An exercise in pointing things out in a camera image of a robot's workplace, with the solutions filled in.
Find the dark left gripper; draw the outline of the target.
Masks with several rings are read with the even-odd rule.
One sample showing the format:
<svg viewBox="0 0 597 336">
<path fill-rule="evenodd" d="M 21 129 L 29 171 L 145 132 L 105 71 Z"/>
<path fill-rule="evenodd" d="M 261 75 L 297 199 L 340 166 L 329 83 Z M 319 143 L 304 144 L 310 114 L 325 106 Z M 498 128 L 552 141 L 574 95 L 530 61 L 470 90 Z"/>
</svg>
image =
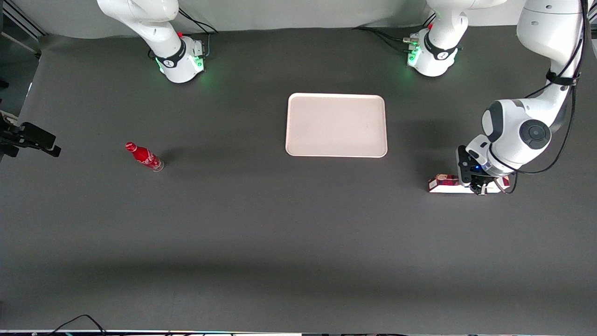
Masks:
<svg viewBox="0 0 597 336">
<path fill-rule="evenodd" d="M 494 176 L 490 176 L 482 169 L 482 166 L 473 161 L 471 163 L 471 183 L 469 185 L 470 190 L 476 195 L 487 195 L 488 192 L 488 185 L 494 183 L 496 186 L 500 185 L 504 189 L 511 187 L 509 176 L 502 176 L 496 178 Z"/>
</svg>

